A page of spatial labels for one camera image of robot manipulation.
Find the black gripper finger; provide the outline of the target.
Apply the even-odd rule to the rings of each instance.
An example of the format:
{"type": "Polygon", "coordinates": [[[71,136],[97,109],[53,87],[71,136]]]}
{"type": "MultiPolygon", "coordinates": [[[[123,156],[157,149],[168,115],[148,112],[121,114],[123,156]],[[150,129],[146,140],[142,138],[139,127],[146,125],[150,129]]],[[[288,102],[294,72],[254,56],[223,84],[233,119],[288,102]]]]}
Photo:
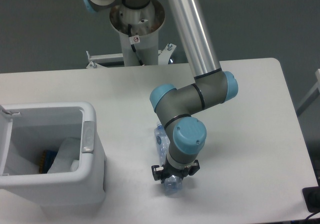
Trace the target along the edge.
{"type": "Polygon", "coordinates": [[[163,184],[166,179],[172,175],[169,173],[168,168],[165,165],[153,165],[151,166],[152,176],[155,181],[159,181],[163,184]]]}
{"type": "Polygon", "coordinates": [[[200,164],[199,164],[199,161],[196,159],[191,165],[185,166],[181,170],[180,177],[185,178],[187,176],[193,176],[199,169],[200,169],[200,164]]]}

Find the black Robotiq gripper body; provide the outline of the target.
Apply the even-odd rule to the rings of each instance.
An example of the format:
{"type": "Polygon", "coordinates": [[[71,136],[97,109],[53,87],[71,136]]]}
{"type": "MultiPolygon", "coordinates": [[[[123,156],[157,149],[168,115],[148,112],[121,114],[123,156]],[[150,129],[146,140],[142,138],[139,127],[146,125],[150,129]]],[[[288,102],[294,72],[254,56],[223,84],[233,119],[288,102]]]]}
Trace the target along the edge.
{"type": "Polygon", "coordinates": [[[191,165],[183,167],[182,169],[177,169],[177,168],[174,168],[169,162],[166,162],[163,165],[163,176],[164,177],[171,177],[171,176],[186,177],[189,175],[190,168],[191,168],[191,165]]]}

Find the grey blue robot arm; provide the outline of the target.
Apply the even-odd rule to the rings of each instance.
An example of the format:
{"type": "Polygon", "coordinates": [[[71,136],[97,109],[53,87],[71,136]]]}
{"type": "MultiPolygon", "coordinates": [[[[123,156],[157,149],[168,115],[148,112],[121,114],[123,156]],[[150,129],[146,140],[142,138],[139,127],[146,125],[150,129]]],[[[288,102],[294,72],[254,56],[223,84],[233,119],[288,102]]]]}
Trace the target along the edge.
{"type": "MultiPolygon", "coordinates": [[[[157,0],[83,0],[88,10],[110,9],[110,22],[120,36],[125,66],[156,65],[158,32],[165,11],[157,0]]],[[[238,93],[238,83],[223,71],[215,54],[199,0],[169,0],[194,83],[177,89],[163,84],[150,94],[150,102],[170,140],[163,165],[152,166],[155,180],[194,175],[197,155],[207,137],[204,124],[194,114],[225,103],[238,93]]]]}

